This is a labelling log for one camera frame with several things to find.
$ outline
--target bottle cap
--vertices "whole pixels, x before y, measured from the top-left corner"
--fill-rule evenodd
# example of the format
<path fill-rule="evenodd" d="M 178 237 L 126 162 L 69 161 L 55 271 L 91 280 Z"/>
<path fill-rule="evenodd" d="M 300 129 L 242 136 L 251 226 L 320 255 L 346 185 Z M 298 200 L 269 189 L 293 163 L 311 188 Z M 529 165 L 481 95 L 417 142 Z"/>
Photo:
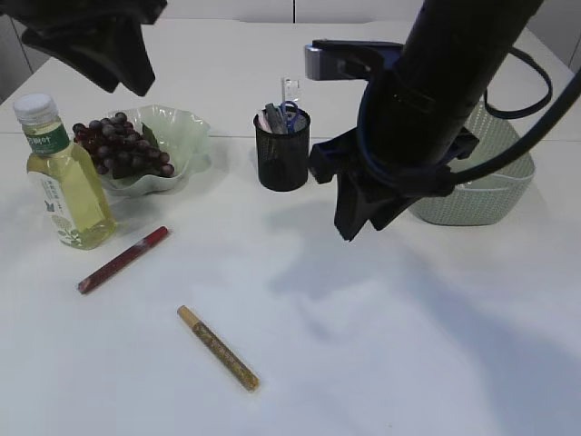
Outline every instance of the bottle cap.
<path fill-rule="evenodd" d="M 16 118 L 21 124 L 47 124 L 58 116 L 53 97 L 47 94 L 29 94 L 19 98 L 14 104 Z"/>

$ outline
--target wavy glass bowl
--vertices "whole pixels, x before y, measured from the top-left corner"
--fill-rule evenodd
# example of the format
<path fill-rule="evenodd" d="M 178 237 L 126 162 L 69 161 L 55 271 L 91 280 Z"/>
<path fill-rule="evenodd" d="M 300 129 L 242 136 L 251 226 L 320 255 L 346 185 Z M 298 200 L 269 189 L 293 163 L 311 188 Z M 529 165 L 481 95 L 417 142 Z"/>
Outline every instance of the wavy glass bowl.
<path fill-rule="evenodd" d="M 106 116 L 112 117 L 117 112 L 120 111 L 110 112 Z M 152 129 L 160 150 L 170 155 L 175 173 L 169 178 L 146 174 L 117 180 L 110 174 L 102 175 L 103 188 L 111 195 L 135 197 L 168 191 L 195 166 L 192 165 L 194 160 L 207 158 L 210 126 L 191 112 L 158 104 L 121 112 L 127 114 L 128 121 L 138 132 L 142 131 L 142 124 Z"/>

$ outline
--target gold marker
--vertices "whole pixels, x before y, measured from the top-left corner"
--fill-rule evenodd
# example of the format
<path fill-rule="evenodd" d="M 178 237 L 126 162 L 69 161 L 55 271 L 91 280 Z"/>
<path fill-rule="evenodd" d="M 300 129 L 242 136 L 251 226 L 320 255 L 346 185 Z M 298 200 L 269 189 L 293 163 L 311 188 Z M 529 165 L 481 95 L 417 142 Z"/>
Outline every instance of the gold marker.
<path fill-rule="evenodd" d="M 249 370 L 244 363 L 238 359 L 212 331 L 198 319 L 196 315 L 185 306 L 178 309 L 180 317 L 192 329 L 192 332 L 203 344 L 210 349 L 220 362 L 230 370 L 232 374 L 238 379 L 242 386 L 248 391 L 256 391 L 260 382 L 258 378 Z"/>

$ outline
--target black mesh pen holder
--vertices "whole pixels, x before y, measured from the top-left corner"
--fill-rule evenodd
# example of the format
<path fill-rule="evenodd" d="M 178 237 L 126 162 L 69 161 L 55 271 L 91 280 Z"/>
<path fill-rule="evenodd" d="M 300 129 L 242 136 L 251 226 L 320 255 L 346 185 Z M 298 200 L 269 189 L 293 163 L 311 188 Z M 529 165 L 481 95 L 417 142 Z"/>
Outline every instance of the black mesh pen holder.
<path fill-rule="evenodd" d="M 309 115 L 300 111 L 292 134 L 270 134 L 261 129 L 258 115 L 254 117 L 256 128 L 256 152 L 258 178 L 262 186 L 277 192 L 299 189 L 309 178 Z"/>

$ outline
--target green bowl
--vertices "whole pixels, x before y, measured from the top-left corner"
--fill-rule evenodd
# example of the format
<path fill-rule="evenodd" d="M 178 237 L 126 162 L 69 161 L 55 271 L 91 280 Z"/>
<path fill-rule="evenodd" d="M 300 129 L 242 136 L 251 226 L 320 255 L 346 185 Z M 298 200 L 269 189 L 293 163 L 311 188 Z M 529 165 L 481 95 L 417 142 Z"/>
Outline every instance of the green bowl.
<path fill-rule="evenodd" d="M 450 167 L 454 172 L 484 163 L 519 139 L 508 121 L 490 115 L 482 103 L 468 118 L 466 127 L 480 144 L 468 159 L 452 161 Z M 448 197 L 425 198 L 409 209 L 422 220 L 439 225 L 498 223 L 518 203 L 534 175 L 533 159 L 530 154 L 525 154 L 498 173 L 457 186 Z"/>
<path fill-rule="evenodd" d="M 127 114 L 135 130 L 141 132 L 143 124 L 152 129 L 160 150 L 170 155 L 175 168 L 173 177 L 158 177 L 152 174 L 113 179 L 110 174 L 101 176 L 103 188 L 111 195 L 136 197 L 147 193 L 168 191 L 196 167 L 193 161 L 208 158 L 208 132 L 210 126 L 188 111 L 151 104 L 137 109 L 112 111 Z"/>

